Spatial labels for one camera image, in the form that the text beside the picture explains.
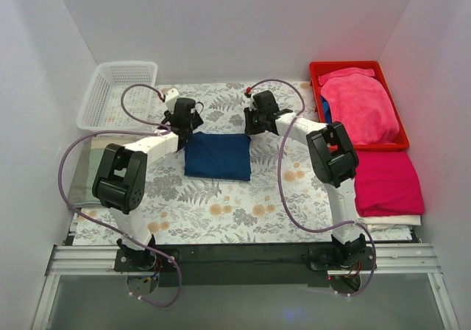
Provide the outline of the navy blue t shirt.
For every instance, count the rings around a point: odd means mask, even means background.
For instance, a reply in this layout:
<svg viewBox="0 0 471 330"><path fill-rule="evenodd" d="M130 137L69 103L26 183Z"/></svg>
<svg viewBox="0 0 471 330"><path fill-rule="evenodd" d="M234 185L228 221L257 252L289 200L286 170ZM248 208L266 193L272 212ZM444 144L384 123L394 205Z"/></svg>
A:
<svg viewBox="0 0 471 330"><path fill-rule="evenodd" d="M195 133L185 145L185 176L250 181L250 142L246 134Z"/></svg>

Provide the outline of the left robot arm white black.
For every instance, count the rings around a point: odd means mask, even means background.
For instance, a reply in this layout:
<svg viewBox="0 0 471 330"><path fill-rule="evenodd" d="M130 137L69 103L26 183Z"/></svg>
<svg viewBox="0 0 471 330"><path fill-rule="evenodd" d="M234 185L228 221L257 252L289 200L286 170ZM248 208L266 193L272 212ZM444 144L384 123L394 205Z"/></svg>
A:
<svg viewBox="0 0 471 330"><path fill-rule="evenodd" d="M139 205L144 198L148 166L178 152L203 120L196 111L196 101L169 94L164 123L170 132L158 129L124 146L108 144L99 163L92 194L113 216L122 238L117 241L124 257L139 270L151 270L157 261L155 238L146 226Z"/></svg>

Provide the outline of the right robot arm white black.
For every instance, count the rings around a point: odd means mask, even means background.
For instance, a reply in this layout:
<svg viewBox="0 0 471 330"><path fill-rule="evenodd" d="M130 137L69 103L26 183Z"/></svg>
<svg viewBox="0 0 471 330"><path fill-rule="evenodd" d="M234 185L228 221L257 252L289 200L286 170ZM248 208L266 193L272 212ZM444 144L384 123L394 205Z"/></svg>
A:
<svg viewBox="0 0 471 330"><path fill-rule="evenodd" d="M302 118L301 112L281 110L271 91L252 94L248 88L245 97L250 99L249 107L244 109L245 133L253 136L268 132L283 139L277 159L277 184L288 218L299 229L311 234L331 232L330 247L322 261L345 270L353 267L366 250L366 237L363 228L354 220L357 215L354 178L359 159L344 125L340 122L318 123ZM307 228L298 223L288 209L281 168L289 138L308 148L314 174L327 191L333 222L330 227Z"/></svg>

